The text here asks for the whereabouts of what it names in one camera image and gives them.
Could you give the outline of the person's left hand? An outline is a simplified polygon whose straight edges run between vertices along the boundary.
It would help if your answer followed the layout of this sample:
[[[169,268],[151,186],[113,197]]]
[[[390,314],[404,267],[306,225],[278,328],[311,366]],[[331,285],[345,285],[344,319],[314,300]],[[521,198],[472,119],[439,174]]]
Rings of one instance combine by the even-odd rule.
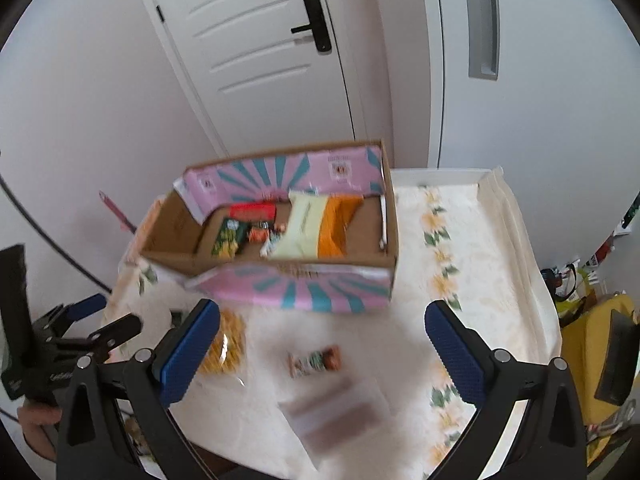
[[[62,410],[26,402],[17,410],[17,418],[28,446],[45,460],[55,462],[56,451],[44,428],[58,424],[62,419]]]

